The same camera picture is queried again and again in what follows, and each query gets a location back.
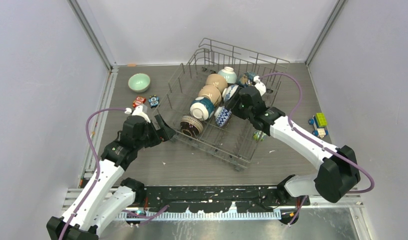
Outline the pale green celadon bowl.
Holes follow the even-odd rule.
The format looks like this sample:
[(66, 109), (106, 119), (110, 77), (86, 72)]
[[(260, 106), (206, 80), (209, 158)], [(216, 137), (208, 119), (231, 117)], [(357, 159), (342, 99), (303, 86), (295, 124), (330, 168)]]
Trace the pale green celadon bowl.
[(137, 73), (128, 80), (128, 87), (136, 93), (143, 93), (150, 87), (151, 79), (145, 73)]

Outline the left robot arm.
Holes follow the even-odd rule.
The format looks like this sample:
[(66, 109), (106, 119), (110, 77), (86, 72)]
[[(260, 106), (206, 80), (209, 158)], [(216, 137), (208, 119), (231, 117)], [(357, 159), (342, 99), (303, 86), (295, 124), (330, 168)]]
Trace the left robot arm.
[(114, 183), (137, 158), (138, 151), (170, 140), (175, 131), (160, 115), (156, 129), (146, 116), (127, 117), (117, 138), (101, 155), (98, 167), (74, 203), (61, 217), (51, 217), (47, 230), (53, 240), (97, 240), (103, 230), (126, 207), (139, 207), (146, 198), (145, 186), (132, 178), (122, 180), (109, 199)]

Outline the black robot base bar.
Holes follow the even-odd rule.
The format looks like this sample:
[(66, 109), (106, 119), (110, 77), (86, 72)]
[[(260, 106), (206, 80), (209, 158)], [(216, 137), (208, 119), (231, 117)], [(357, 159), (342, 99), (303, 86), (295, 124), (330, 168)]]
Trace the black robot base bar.
[(258, 218), (273, 216), (283, 224), (294, 224), (299, 209), (308, 203), (307, 197), (290, 196), (283, 185), (157, 185), (135, 183), (136, 198), (129, 204), (137, 217), (150, 217), (151, 213), (187, 213), (222, 217), (232, 212), (240, 217)]

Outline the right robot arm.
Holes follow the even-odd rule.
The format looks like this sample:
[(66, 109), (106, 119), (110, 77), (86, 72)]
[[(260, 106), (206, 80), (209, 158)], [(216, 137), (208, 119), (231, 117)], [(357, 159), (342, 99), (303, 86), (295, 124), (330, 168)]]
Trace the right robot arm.
[(255, 129), (282, 141), (305, 157), (316, 174), (290, 175), (277, 186), (277, 198), (283, 205), (292, 204), (300, 196), (321, 196), (336, 203), (360, 182), (353, 149), (338, 148), (324, 142), (288, 120), (276, 107), (267, 107), (259, 90), (235, 85), (224, 90), (224, 105), (232, 114), (248, 119)]

